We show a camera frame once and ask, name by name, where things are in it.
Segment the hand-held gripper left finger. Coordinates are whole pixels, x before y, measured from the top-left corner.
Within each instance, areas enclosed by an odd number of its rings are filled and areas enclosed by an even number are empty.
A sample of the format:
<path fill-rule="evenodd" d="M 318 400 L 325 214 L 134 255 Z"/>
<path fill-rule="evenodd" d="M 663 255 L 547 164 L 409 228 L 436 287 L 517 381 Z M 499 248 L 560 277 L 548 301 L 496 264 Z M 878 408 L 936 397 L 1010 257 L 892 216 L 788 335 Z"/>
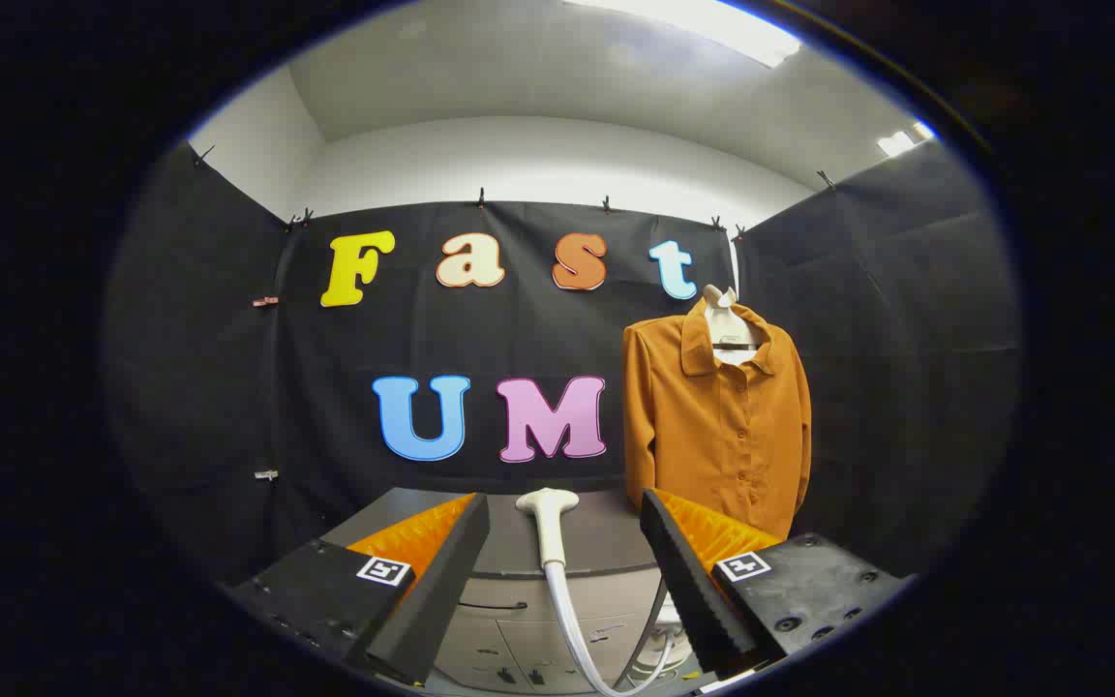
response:
<path fill-rule="evenodd" d="M 226 594 L 328 662 L 425 683 L 488 534 L 486 495 L 467 494 L 352 544 L 316 538 Z"/>

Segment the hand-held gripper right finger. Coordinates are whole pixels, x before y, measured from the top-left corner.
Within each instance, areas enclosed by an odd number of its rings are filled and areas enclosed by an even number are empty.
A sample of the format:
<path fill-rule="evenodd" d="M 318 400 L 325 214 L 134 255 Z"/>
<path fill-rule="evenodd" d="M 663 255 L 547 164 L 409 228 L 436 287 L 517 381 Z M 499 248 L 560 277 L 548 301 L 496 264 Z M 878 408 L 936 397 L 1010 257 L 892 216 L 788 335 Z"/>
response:
<path fill-rule="evenodd" d="M 655 487 L 639 526 L 699 665 L 720 679 L 814 652 L 910 587 L 820 534 L 778 541 Z"/>

